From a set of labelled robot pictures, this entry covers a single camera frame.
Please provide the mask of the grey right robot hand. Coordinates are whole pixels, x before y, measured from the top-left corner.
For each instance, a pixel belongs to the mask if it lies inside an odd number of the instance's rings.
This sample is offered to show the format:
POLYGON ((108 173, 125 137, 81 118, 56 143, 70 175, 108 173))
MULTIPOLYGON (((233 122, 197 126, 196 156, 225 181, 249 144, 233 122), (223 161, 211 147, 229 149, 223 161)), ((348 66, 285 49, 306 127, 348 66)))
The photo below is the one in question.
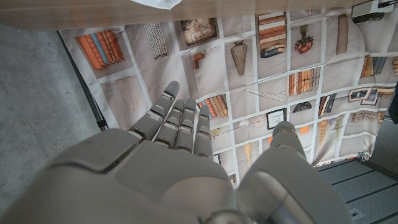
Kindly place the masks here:
POLYGON ((63 151, 2 223, 351 223, 337 191, 279 122, 237 188, 214 161, 210 112, 171 82, 127 131, 108 129, 63 151))

